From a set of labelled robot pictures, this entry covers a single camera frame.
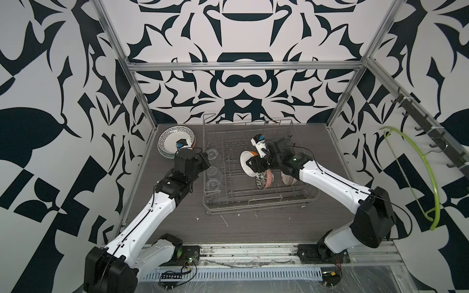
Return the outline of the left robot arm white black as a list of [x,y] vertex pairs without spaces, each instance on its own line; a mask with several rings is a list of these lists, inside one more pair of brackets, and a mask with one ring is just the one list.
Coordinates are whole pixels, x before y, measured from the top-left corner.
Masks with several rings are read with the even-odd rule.
[[182,241],[171,234],[165,234],[148,249],[144,245],[211,165],[207,153],[189,146],[179,149],[173,162],[173,168],[158,181],[136,218],[105,247],[94,247],[87,254],[84,292],[133,293],[151,271],[178,257]]

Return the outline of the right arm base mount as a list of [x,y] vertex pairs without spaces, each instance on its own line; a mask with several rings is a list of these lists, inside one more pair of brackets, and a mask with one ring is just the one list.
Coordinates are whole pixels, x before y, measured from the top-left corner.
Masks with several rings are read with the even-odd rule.
[[349,264],[348,252],[333,253],[325,244],[299,244],[296,255],[302,264]]

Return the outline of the white orange small bowl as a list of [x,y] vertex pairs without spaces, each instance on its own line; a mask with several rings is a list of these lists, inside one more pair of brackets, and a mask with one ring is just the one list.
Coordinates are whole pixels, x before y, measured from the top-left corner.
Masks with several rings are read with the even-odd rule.
[[242,170],[249,177],[256,177],[258,175],[258,173],[252,169],[252,164],[250,163],[250,160],[252,158],[256,158],[257,156],[258,153],[254,151],[243,151],[240,154],[239,160]]

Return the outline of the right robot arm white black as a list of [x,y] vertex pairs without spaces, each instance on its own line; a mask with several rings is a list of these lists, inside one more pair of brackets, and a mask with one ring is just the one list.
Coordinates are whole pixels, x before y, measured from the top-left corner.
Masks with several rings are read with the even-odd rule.
[[251,144],[255,151],[244,151],[239,159],[245,174],[256,177],[267,170],[279,170],[325,192],[354,215],[351,223],[331,230],[316,244],[320,259],[339,255],[356,245],[377,249],[391,232],[395,216],[386,190],[369,189],[341,177],[322,166],[313,155],[295,152],[295,146],[286,139],[269,144],[259,134]]

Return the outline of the clear smooth plastic cup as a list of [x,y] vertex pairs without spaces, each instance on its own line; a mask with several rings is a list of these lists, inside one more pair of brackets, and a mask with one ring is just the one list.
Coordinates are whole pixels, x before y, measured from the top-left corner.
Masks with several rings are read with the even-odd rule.
[[210,148],[206,153],[209,161],[215,161],[219,158],[219,151],[216,148]]

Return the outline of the pink ribbed bowl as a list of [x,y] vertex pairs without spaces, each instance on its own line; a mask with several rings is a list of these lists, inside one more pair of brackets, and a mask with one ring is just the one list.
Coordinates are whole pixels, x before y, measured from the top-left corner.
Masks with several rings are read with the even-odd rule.
[[284,173],[281,173],[281,179],[282,179],[282,183],[285,186],[293,186],[298,182],[298,180],[295,179],[293,176],[287,175],[287,174],[284,174]]

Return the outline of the black white patterned bowl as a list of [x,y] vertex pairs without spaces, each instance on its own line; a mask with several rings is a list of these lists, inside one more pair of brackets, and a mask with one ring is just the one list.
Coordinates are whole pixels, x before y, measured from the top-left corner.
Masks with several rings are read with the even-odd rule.
[[266,170],[256,176],[256,186],[260,190],[269,189],[274,182],[274,174],[271,170]]

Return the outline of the clear faceted plastic cup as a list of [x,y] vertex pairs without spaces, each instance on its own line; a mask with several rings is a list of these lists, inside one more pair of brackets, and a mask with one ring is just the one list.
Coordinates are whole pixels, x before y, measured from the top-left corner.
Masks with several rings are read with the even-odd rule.
[[210,178],[205,183],[205,194],[211,195],[220,193],[222,189],[222,182],[217,178]]

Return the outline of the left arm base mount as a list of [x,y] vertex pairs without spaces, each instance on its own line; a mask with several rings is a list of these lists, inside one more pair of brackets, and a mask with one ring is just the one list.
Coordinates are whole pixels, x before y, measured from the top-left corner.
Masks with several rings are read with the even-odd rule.
[[199,245],[179,245],[172,256],[172,258],[157,267],[171,267],[171,266],[182,266],[187,264],[198,264],[200,261],[200,250]]

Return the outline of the frosted textured plastic cup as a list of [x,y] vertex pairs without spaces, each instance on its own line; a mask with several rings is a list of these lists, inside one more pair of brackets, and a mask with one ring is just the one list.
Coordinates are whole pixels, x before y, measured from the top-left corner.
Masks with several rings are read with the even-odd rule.
[[213,179],[213,178],[220,179],[221,178],[221,171],[217,167],[211,166],[206,171],[206,175],[209,179]]

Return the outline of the zigzag rim white bowl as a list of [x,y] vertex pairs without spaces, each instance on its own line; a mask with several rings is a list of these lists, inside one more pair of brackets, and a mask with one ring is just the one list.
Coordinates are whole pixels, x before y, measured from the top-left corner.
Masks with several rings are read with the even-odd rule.
[[158,142],[176,142],[179,139],[186,139],[191,146],[195,145],[195,134],[192,129],[186,126],[173,126],[166,129],[161,135]]

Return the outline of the grey wire dish rack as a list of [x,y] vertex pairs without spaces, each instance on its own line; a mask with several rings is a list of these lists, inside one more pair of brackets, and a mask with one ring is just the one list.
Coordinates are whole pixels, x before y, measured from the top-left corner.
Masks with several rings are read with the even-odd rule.
[[271,166],[280,152],[302,144],[292,120],[215,123],[203,116],[203,146],[211,167],[204,174],[203,205],[208,214],[305,206],[320,190]]

